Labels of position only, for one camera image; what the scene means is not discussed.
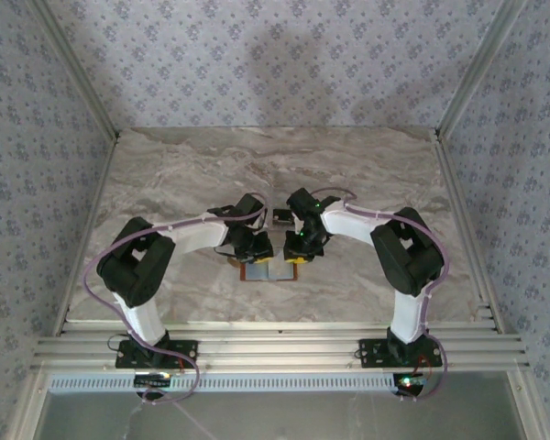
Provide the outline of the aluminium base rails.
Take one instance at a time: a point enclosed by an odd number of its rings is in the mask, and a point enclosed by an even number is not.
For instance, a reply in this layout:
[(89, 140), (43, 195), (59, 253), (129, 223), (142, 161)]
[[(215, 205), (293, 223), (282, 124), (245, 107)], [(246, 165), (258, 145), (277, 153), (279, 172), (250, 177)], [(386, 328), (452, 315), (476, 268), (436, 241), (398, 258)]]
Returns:
[[(220, 323), (171, 324), (174, 339), (199, 343), (202, 371), (337, 372), (358, 370), (357, 342), (386, 335), (383, 324), (367, 323)], [(115, 353), (107, 344), (121, 331), (113, 321), (70, 322), (59, 336), (38, 341), (33, 369), (49, 372), (110, 372)], [(443, 344), (452, 371), (528, 369), (518, 335), (499, 332), (493, 321), (438, 324), (432, 330)]]

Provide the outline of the grey metal panel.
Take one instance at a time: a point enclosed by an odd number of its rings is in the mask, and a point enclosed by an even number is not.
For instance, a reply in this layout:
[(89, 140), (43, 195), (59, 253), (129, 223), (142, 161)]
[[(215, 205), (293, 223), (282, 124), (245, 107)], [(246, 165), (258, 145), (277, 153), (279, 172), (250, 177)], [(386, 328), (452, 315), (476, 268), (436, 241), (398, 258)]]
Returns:
[(381, 393), (51, 394), (33, 440), (526, 440), (506, 402)]

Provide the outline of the small circuit board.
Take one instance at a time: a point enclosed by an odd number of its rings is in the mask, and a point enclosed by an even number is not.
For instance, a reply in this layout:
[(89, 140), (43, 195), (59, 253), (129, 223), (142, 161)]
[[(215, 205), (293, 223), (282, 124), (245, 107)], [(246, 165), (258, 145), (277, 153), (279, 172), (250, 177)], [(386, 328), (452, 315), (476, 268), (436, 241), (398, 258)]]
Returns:
[(168, 373), (138, 373), (133, 379), (133, 387), (141, 388), (169, 388), (171, 375)]
[(394, 382), (399, 389), (422, 389), (427, 382), (427, 377), (422, 373), (394, 374)]

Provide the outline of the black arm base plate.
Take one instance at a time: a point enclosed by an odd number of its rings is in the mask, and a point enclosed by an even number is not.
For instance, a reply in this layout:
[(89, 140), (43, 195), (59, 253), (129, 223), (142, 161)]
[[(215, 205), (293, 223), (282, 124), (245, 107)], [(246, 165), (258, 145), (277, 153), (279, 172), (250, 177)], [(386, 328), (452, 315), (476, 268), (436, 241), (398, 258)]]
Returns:
[(413, 369), (421, 360), (423, 360), (422, 366), (425, 367), (434, 368), (444, 365), (438, 344), (423, 337), (409, 345), (399, 340), (361, 339), (358, 341), (354, 355), (363, 369)]
[[(195, 340), (169, 340), (164, 350), (177, 352), (193, 360), (197, 359), (198, 342)], [(193, 369), (183, 359), (145, 348), (132, 339), (120, 342), (116, 350), (117, 369)]]

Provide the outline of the aluminium side rail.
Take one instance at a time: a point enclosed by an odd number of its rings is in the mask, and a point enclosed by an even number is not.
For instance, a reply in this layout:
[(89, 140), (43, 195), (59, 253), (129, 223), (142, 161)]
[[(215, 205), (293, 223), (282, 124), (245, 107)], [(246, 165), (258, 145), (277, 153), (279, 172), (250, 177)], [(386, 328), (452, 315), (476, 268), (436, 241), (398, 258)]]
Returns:
[(69, 307), (72, 301), (72, 297), (74, 295), (75, 285), (83, 270), (84, 255), (89, 245), (89, 240), (94, 227), (97, 209), (101, 201), (102, 193), (105, 187), (105, 182), (111, 166), (112, 158), (114, 157), (114, 152), (116, 149), (117, 142), (118, 142), (118, 135), (116, 135), (109, 143), (108, 151), (104, 158), (104, 165), (101, 172), (99, 173), (99, 178), (97, 181), (97, 185), (95, 187), (93, 199), (89, 205), (90, 210), (87, 215), (85, 226), (82, 230), (81, 240), (77, 248), (77, 253), (75, 255), (73, 264), (71, 266), (70, 276), (63, 290), (63, 296), (60, 301), (58, 314), (56, 316), (54, 326), (50, 334), (52, 337), (60, 336), (62, 329), (65, 325), (66, 317), (69, 312)]
[(448, 148), (436, 133), (434, 133), (434, 138), (437, 161), (454, 212), (457, 232), (467, 257), (472, 284), (478, 297), (476, 317), (486, 318), (487, 315), (482, 310), (489, 309), (489, 317), (493, 322), (493, 328), (500, 334), (507, 334), (509, 329), (497, 302), (497, 295), (468, 213), (463, 188), (457, 177), (454, 162)]

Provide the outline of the aluminium corner post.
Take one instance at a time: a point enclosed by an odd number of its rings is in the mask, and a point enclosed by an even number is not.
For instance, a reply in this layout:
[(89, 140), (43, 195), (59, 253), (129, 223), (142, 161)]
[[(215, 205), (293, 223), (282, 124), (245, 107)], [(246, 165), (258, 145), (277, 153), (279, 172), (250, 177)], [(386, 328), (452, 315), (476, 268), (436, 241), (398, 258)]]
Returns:
[(452, 135), (527, 3), (528, 0), (500, 0), (500, 5), (436, 128), (440, 141)]
[(25, 0), (25, 2), (68, 73), (77, 93), (87, 106), (95, 124), (108, 140), (116, 141), (118, 132), (47, 0)]

